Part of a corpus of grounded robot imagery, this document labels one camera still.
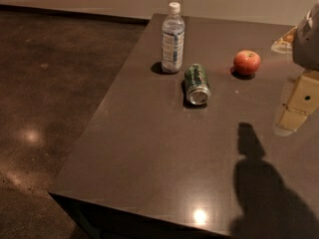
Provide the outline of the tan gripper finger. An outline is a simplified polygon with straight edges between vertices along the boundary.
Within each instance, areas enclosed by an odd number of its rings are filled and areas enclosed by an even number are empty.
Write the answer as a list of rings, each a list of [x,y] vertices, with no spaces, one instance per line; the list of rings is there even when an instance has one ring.
[[[276,126],[284,132],[295,132],[318,108],[319,72],[307,70],[295,81]]]
[[[292,53],[292,43],[294,40],[294,35],[297,27],[291,28],[282,37],[273,43],[271,50],[279,54],[291,54]]]

